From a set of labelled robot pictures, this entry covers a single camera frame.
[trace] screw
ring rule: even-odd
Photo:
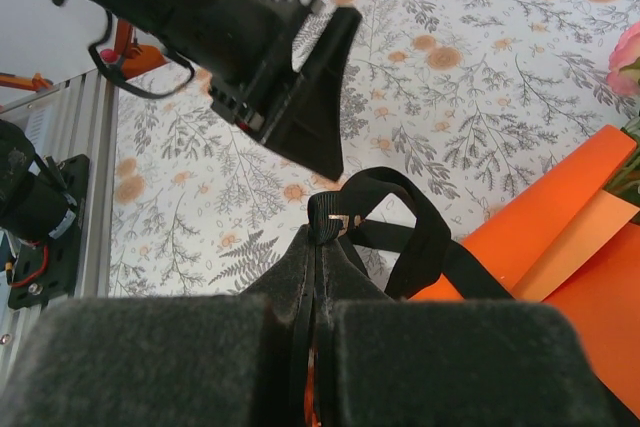
[[[42,286],[40,284],[31,284],[28,291],[32,295],[40,295],[42,293]]]

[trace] gray foam pad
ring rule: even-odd
[[[519,302],[338,303],[341,427],[610,426],[569,323]]]
[[[23,345],[0,400],[1,424],[277,420],[286,398],[276,385],[283,366],[274,322],[263,297],[69,301],[47,312]]]

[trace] floral tablecloth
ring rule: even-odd
[[[298,64],[336,4],[364,16],[342,91],[345,176],[408,174],[456,238],[637,113],[605,76],[640,0],[329,0],[296,42]],[[162,91],[182,75],[168,65],[136,84]],[[160,102],[120,94],[112,296],[238,292],[285,251],[309,195],[339,188],[219,119],[207,82],[200,72]],[[376,215],[410,224],[399,204]],[[393,258],[362,254],[384,284]]]

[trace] red wire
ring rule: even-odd
[[[20,282],[14,282],[11,284],[11,288],[24,287],[27,284],[30,284],[33,280],[40,277],[45,270],[47,270],[47,265],[49,264],[49,246],[47,244],[44,245],[44,249],[42,251],[42,265],[38,269],[37,272],[34,272],[29,277]]]

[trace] metal frame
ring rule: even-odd
[[[78,154],[85,154],[91,160],[75,297],[106,297],[109,291],[117,92],[97,71],[92,71],[47,92],[9,104],[0,117],[12,122],[45,108],[55,109],[55,117],[46,133],[44,153],[56,160]],[[66,297],[58,297],[49,306],[65,300]],[[5,341],[0,345],[0,391],[6,385],[25,335],[41,311],[39,306],[17,311],[7,309],[0,319],[0,338]]]

